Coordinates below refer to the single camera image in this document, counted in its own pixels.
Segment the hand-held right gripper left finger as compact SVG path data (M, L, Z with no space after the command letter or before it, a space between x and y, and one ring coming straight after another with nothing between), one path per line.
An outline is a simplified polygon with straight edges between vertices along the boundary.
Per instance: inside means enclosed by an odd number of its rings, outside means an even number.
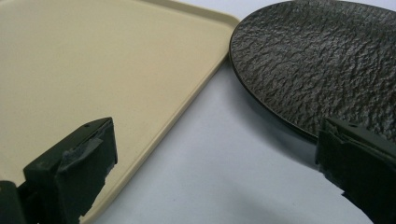
M0 181L0 224L79 224L117 162L113 119L78 127L23 168L21 185Z

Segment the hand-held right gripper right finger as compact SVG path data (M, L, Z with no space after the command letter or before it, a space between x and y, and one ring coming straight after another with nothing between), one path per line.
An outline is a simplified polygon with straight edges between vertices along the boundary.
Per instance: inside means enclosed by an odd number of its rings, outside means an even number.
M396 145L340 119L322 121L316 164L374 224L396 224Z

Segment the black textured round plate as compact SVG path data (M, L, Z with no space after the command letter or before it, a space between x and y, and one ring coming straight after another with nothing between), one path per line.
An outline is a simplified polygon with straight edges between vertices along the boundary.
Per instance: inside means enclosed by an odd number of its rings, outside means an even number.
M233 31L229 55L246 90L314 141L320 123L357 124L396 144L396 11L339 0L258 9Z

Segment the beige plastic tray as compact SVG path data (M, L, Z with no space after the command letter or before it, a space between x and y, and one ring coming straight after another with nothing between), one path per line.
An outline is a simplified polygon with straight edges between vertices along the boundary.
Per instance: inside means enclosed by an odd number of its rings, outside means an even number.
M0 180L79 126L115 126L92 224L217 71L235 17L169 0L0 0Z

